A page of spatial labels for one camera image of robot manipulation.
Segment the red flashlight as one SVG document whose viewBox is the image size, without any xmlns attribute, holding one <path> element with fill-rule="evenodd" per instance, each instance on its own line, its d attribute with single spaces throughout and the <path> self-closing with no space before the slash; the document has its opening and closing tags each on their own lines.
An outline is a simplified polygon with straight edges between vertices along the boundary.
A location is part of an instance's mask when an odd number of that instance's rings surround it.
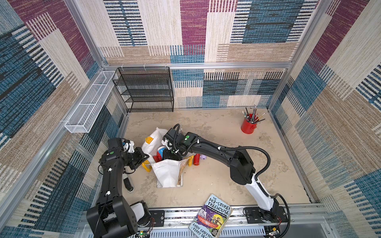
<svg viewBox="0 0 381 238">
<path fill-rule="evenodd" d="M 200 154 L 196 154 L 193 158 L 193 164 L 195 166 L 199 166 L 199 162 L 200 162 Z"/>
<path fill-rule="evenodd" d="M 162 161 L 162 157 L 161 157 L 161 155 L 159 154 L 159 155 L 155 155 L 155 156 L 153 156 L 153 158 L 154 158 L 154 160 L 155 160 L 155 162 L 156 163 L 158 163 L 158 162 L 161 162 Z"/>
</svg>

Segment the white tote bag yellow handles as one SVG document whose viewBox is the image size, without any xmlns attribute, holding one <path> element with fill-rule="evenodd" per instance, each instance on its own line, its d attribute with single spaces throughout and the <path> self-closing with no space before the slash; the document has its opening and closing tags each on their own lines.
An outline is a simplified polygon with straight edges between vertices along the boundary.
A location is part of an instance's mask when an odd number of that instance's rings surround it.
<svg viewBox="0 0 381 238">
<path fill-rule="evenodd" d="M 158 188 L 181 187 L 183 185 L 183 171 L 186 165 L 190 165 L 195 153 L 189 153 L 188 157 L 172 160 L 160 153 L 161 161 L 156 161 L 155 157 L 160 150 L 166 149 L 162 141 L 163 136 L 168 131 L 166 129 L 156 128 L 156 130 L 145 139 L 142 150 L 149 158 L 144 162 L 147 171 L 153 171 L 157 178 Z"/>
</svg>

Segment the blue flashlight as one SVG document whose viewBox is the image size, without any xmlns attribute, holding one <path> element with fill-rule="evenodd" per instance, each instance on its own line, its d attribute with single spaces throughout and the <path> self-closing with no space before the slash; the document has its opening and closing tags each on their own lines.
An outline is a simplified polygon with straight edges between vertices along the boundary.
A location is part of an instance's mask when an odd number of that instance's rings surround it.
<svg viewBox="0 0 381 238">
<path fill-rule="evenodd" d="M 163 152 L 164 150 L 166 149 L 167 147 L 166 146 L 162 146 L 162 147 L 159 147 L 158 150 L 157 150 L 157 154 L 160 155 L 161 158 L 164 158 L 163 156 Z"/>
</svg>

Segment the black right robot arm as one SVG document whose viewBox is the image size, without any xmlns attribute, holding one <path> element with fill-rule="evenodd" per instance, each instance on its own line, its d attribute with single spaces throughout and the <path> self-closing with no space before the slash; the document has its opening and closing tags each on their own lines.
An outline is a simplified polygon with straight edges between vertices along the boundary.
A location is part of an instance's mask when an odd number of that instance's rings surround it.
<svg viewBox="0 0 381 238">
<path fill-rule="evenodd" d="M 255 199 L 259 207 L 255 214 L 261 220 L 268 223 L 290 221 L 289 208 L 285 199 L 278 193 L 271 195 L 259 180 L 259 175 L 271 165 L 271 157 L 265 150 L 255 146 L 226 147 L 192 132 L 183 135 L 179 129 L 180 125 L 176 124 L 163 136 L 163 145 L 168 148 L 170 155 L 180 159 L 188 153 L 195 153 L 221 162 L 229 167 L 230 178 L 235 183 L 243 185 Z M 248 150 L 261 152 L 266 157 L 266 165 L 261 170 L 255 170 Z"/>
</svg>

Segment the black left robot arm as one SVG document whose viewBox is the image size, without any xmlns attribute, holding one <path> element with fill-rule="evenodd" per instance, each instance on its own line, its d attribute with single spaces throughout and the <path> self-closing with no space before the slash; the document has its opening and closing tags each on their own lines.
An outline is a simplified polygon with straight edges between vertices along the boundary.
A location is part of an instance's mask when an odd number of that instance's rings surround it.
<svg viewBox="0 0 381 238">
<path fill-rule="evenodd" d="M 152 216 L 144 201 L 129 205 L 123 197 L 123 178 L 126 167 L 133 172 L 149 158 L 140 147 L 135 149 L 130 140 L 112 138 L 108 149 L 99 160 L 103 177 L 95 206 L 88 209 L 86 219 L 95 238 L 127 238 L 139 227 L 152 223 Z"/>
</svg>

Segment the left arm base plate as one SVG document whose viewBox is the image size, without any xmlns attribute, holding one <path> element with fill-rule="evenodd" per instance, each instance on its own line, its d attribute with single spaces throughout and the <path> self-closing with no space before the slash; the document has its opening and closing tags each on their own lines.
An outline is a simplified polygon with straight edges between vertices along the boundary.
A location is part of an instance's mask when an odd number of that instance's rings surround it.
<svg viewBox="0 0 381 238">
<path fill-rule="evenodd" d="M 165 210 L 149 210 L 151 218 L 149 220 L 148 227 L 164 227 Z"/>
</svg>

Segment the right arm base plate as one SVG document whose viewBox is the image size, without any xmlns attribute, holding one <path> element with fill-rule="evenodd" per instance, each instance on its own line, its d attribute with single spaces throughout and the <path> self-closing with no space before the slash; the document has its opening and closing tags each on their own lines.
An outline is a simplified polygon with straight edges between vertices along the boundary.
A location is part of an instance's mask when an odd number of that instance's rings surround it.
<svg viewBox="0 0 381 238">
<path fill-rule="evenodd" d="M 280 206 L 274 211 L 266 211 L 259 207 L 247 207 L 243 209 L 243 214 L 249 224 L 261 223 L 287 223 L 289 221 L 284 207 Z"/>
</svg>

